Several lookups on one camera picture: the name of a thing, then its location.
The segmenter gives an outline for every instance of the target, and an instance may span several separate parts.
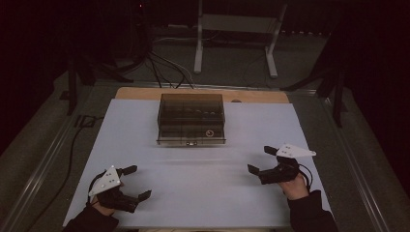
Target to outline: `black cable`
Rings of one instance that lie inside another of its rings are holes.
[[[90,184],[90,187],[88,188],[88,192],[91,191],[91,189],[92,189],[93,186],[94,186],[94,183],[96,183],[96,181],[97,181],[99,178],[101,178],[105,172],[106,172],[106,170],[105,170],[104,172],[100,173],[99,175],[97,175],[97,176],[93,179],[93,181],[92,181],[91,184]],[[87,195],[87,202],[85,203],[86,206],[88,206],[88,205],[91,203],[91,202],[90,202],[90,198],[91,198],[91,197],[90,197],[89,195]]]
[[[166,66],[166,67],[168,67],[168,68],[170,68],[170,69],[175,70],[174,67],[170,67],[170,66],[168,66],[168,65],[166,65],[166,64],[164,64],[164,63],[162,63],[162,62],[156,61],[156,60],[154,60],[154,59],[152,59],[152,61],[154,61],[154,62],[156,62],[156,63],[158,63],[158,64],[160,64],[160,65]],[[167,81],[167,82],[170,84],[170,87],[172,87],[172,88],[174,88],[174,89],[177,89],[177,88],[180,86],[180,84],[179,84],[179,85],[177,85],[176,87],[174,87],[174,86],[172,85],[172,83],[171,83],[168,79],[166,79],[165,77],[163,77],[162,74],[161,74],[161,77],[162,77],[165,81]]]
[[[160,88],[162,88],[161,82],[160,82],[160,78],[157,75],[157,71],[155,69],[155,65],[154,65],[154,61],[152,59],[150,59],[150,57],[148,57],[148,60],[151,62],[151,65],[153,67],[152,71],[154,73],[154,77],[157,79],[158,84],[160,85]]]
[[[168,80],[167,78],[165,78],[165,77],[163,76],[163,74],[161,73],[161,70],[160,70],[160,69],[158,68],[158,66],[156,65],[156,63],[158,63],[158,61],[154,60],[150,55],[148,55],[147,58],[148,58],[148,60],[150,60],[150,62],[151,62],[151,64],[152,64],[152,67],[153,67],[153,68],[150,69],[150,70],[151,70],[151,72],[153,72],[153,74],[156,76],[157,81],[160,81],[160,78],[161,78],[161,79],[163,79],[165,82],[167,82],[171,88],[175,88],[175,87],[172,85],[172,82],[171,82],[170,80]]]
[[[78,129],[78,131],[75,133],[75,136],[73,138],[72,141],[72,145],[70,148],[70,156],[69,156],[69,167],[66,173],[66,177],[64,178],[63,183],[61,184],[60,188],[57,190],[57,192],[54,194],[54,196],[51,198],[51,200],[48,202],[48,204],[42,209],[42,211],[36,216],[36,218],[33,220],[33,222],[30,224],[30,226],[27,228],[27,232],[30,231],[32,229],[32,227],[37,223],[37,221],[43,216],[43,214],[48,210],[48,208],[51,206],[51,204],[54,202],[54,200],[58,197],[58,195],[61,193],[61,191],[63,190],[64,186],[66,185],[67,181],[70,178],[70,174],[72,172],[72,167],[73,167],[73,147],[74,147],[74,143],[76,138],[78,137],[79,133],[86,127],[93,125],[95,122],[97,122],[98,120],[103,119],[103,117],[100,118],[95,118],[93,117],[93,120],[82,125],[82,127],[80,127]]]
[[[170,66],[170,65],[167,65],[167,64],[165,64],[165,63],[163,63],[163,62],[161,62],[161,61],[158,61],[158,60],[154,60],[154,61],[157,62],[157,63],[159,63],[160,65],[166,66],[166,67],[168,67],[168,68],[170,68],[170,69],[172,69],[172,70],[177,71],[177,70],[175,69],[175,67],[172,67],[172,66]]]
[[[160,65],[169,67],[168,65],[166,65],[166,64],[164,64],[164,63],[161,63],[161,62],[159,62],[159,61],[153,59],[150,55],[149,55],[149,59],[151,59],[154,63],[158,63],[158,64],[160,64]],[[160,68],[158,68],[157,65],[155,65],[155,67],[156,67],[156,69],[157,69],[157,72],[160,74],[160,77],[161,77],[162,79],[164,79],[164,80],[169,84],[169,86],[170,86],[171,88],[174,88],[174,89],[178,88],[178,87],[174,87],[173,84],[172,84],[172,82],[163,76],[163,74],[162,74]]]
[[[247,74],[249,67],[250,67],[253,63],[255,63],[256,61],[258,61],[260,58],[262,58],[263,56],[264,56],[264,54],[258,55],[257,57],[255,57],[251,62],[249,62],[249,63],[247,64],[247,67],[245,68],[244,72],[242,73],[242,80],[244,80],[244,82],[247,84],[247,87],[251,87],[252,85],[254,85],[255,83],[257,83],[257,82],[253,82],[253,83],[248,83],[248,82],[247,82],[247,79],[245,78],[245,75]]]
[[[304,172],[301,171],[302,175],[304,175],[304,177],[307,179],[307,190],[310,190],[310,187],[313,184],[313,175],[311,174],[311,171],[306,166],[304,166],[303,164],[299,164],[299,166],[304,167],[308,171],[308,173],[310,174],[310,181],[309,181],[307,174],[305,174]]]
[[[181,79],[181,81],[178,83],[178,85],[177,85],[175,88],[180,87],[181,84],[184,82],[184,80],[186,80],[187,83],[189,84],[189,86],[193,89],[193,86],[192,86],[192,84],[190,83],[190,81],[187,79],[187,76],[184,74],[184,72],[183,72],[177,65],[175,65],[174,63],[169,62],[168,60],[166,60],[166,59],[160,57],[159,55],[157,55],[157,54],[154,53],[154,52],[150,52],[150,54],[154,55],[155,57],[157,57],[157,58],[159,58],[159,59],[161,59],[161,60],[163,60],[163,61],[165,61],[166,63],[169,63],[169,64],[173,67],[173,69],[174,69],[175,71],[177,71],[177,72],[179,72],[179,73],[181,74],[181,76],[182,76],[183,78]]]
[[[144,62],[144,66],[145,66],[145,68],[147,68],[153,75],[155,75],[155,74],[154,74],[154,70],[147,65],[147,62]]]

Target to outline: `metal stand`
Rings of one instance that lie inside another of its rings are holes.
[[[272,40],[269,46],[265,47],[266,61],[268,63],[270,77],[278,77],[273,51],[278,40],[280,26],[286,12],[286,4],[283,4],[278,17],[255,17],[238,15],[204,14],[202,12],[202,0],[199,0],[198,7],[198,37],[196,44],[195,63],[193,71],[201,73],[202,70],[202,30],[237,31],[251,33],[271,33]]]

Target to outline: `white table surface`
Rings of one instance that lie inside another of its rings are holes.
[[[278,185],[260,184],[248,164],[277,165],[263,147],[290,143],[308,148],[292,104],[225,102],[226,144],[207,147],[157,145],[159,101],[112,100],[84,168],[64,225],[85,206],[94,177],[109,166],[138,170],[121,177],[125,195],[151,189],[134,214],[116,212],[127,228],[275,228],[289,226],[286,197]],[[300,158],[322,190],[312,158]]]

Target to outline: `metal frame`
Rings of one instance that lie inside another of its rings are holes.
[[[273,51],[275,48],[275,44],[278,40],[278,34],[280,32],[280,27],[283,21],[284,14],[286,12],[286,8],[286,4],[283,4],[281,6],[278,17],[204,14],[202,12],[202,0],[199,0],[198,37],[196,43],[196,53],[193,72],[201,73],[202,71],[202,30],[240,31],[272,34],[271,43],[269,44],[269,46],[265,47],[265,56],[266,61],[268,63],[270,77],[278,77]]]
[[[377,232],[390,232],[389,225],[384,218],[373,191],[366,182],[366,177],[358,164],[356,156],[349,145],[349,142],[346,139],[346,136],[343,133],[343,130],[337,126],[333,120],[333,114],[331,112],[332,102],[329,98],[319,99],[323,110],[326,112],[329,119],[329,123],[332,125],[335,136],[337,137],[337,142],[340,147],[343,149],[344,156],[346,158],[347,166],[350,173],[352,174],[353,180],[356,184],[357,190],[362,197],[362,200],[365,204],[367,213],[370,217],[371,222],[373,223],[374,229]]]
[[[12,209],[1,224],[1,232],[19,231],[19,225],[23,221],[24,216],[27,214],[27,210],[30,208],[31,203],[42,187],[45,177],[49,169],[51,168],[51,165],[54,163],[56,157],[58,156],[60,149],[66,141],[69,132],[75,123],[75,119],[77,118],[79,112],[82,110],[82,106],[88,99],[91,90],[92,87],[90,86],[81,87],[79,105],[73,110],[72,114],[70,116],[67,116],[67,118],[64,120],[63,125],[60,127],[60,130],[45,152],[43,159],[31,174],[29,180],[23,188],[23,191],[20,193]]]

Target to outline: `hand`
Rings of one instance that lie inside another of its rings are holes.
[[[100,205],[97,196],[94,196],[93,200],[91,201],[91,205],[104,216],[112,216],[115,213],[115,209],[108,209]]]
[[[305,184],[304,176],[299,173],[295,180],[281,182],[278,185],[282,188],[284,194],[289,200],[297,200],[308,196],[308,188]]]

